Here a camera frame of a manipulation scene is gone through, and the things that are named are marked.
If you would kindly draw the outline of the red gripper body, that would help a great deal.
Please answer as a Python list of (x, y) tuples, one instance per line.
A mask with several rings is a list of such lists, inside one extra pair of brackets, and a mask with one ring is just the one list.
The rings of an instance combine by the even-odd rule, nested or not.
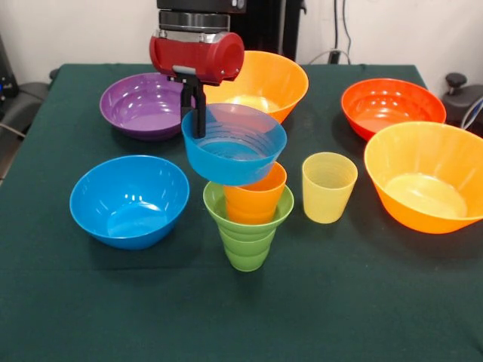
[(152, 64), (161, 74), (195, 75), (202, 83), (234, 81), (245, 57), (245, 46), (233, 32), (220, 32), (212, 42), (180, 41), (153, 36), (149, 42)]

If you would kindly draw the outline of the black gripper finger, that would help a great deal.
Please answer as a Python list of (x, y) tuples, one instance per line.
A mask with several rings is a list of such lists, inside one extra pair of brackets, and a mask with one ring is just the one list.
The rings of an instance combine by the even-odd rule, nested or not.
[(203, 84), (198, 83), (193, 88), (195, 108), (193, 109), (193, 137), (204, 138), (206, 134), (206, 97)]
[(196, 108), (195, 85), (193, 81), (183, 80), (182, 91), (180, 94), (180, 110), (182, 114), (186, 114)]

